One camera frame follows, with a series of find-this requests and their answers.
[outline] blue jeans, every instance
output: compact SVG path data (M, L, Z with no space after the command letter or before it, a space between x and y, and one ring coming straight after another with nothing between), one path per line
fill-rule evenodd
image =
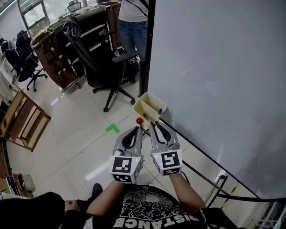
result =
M146 54L147 43L147 21L127 22L118 21L119 39L126 52L135 50L135 46L140 58Z

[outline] tiled floor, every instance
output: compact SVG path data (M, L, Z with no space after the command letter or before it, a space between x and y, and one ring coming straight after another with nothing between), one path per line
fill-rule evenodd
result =
M40 78L37 81L37 92L26 91L25 85L25 82L19 84L52 119L33 153L7 143L13 172L32 176L36 185L35 196L53 191L63 199L87 199L94 183L100 183L106 188L112 180L108 172L108 160L115 140L118 135L136 125L130 99L120 93L115 94L110 111L104 113L103 107L109 91L93 94L87 82L83 82L81 89L73 87L64 93L61 93L50 78ZM125 84L123 88L137 98L138 80L134 85ZM118 134L113 130L106 132L105 129L112 123L119 128ZM204 176L215 181L221 169L182 137L178 136L178 140L183 159ZM176 197L169 178L161 177L153 164L151 150L151 140L145 136L142 141L144 168L140 171L137 183L153 183ZM183 171L195 191L206 200L212 186L187 167L184 166ZM229 189L235 184L236 181L231 180L228 183ZM220 207L221 201L217 200L214 206ZM237 202L232 202L226 207L232 214L229 217L237 225L244 225L249 221L249 211L245 211L246 205L240 203L242 211L236 213L236 204ZM252 212L256 207L247 205Z

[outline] small red ball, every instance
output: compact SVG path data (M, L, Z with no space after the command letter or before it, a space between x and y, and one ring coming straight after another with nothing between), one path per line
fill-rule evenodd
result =
M137 123L138 125L142 124L142 123L143 123L143 119L142 119L142 118L137 118L137 119L136 119L136 123Z

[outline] beige container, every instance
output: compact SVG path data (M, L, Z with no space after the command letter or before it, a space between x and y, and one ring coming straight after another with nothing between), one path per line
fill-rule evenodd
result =
M164 103L148 92L142 95L133 106L133 111L136 116L141 117L144 120L143 125L145 126L145 129L149 128L150 123L143 114L146 114L152 122L155 122L166 109L167 107Z

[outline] wooden rack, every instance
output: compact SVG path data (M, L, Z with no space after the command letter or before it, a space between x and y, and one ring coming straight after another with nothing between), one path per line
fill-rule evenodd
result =
M49 121L50 116L19 90L1 122L1 137L33 151Z

